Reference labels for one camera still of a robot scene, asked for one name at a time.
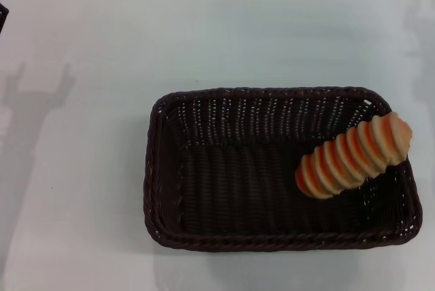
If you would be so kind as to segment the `dark brown woven basket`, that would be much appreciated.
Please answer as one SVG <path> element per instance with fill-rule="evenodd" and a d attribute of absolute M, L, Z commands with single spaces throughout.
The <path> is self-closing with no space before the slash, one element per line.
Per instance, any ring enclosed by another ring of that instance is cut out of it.
<path fill-rule="evenodd" d="M 152 239 L 200 252 L 369 249 L 414 238 L 423 211 L 409 161 L 359 188 L 312 199 L 305 154 L 390 111 L 362 87 L 173 92 L 150 114 L 143 210 Z"/>

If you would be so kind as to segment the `orange striped bread loaf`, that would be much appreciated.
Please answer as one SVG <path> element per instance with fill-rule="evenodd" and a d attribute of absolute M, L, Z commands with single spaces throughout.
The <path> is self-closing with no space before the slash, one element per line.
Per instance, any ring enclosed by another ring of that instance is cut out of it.
<path fill-rule="evenodd" d="M 396 112 L 361 121 L 302 157 L 295 182 L 308 197 L 329 199 L 404 162 L 413 131 Z"/>

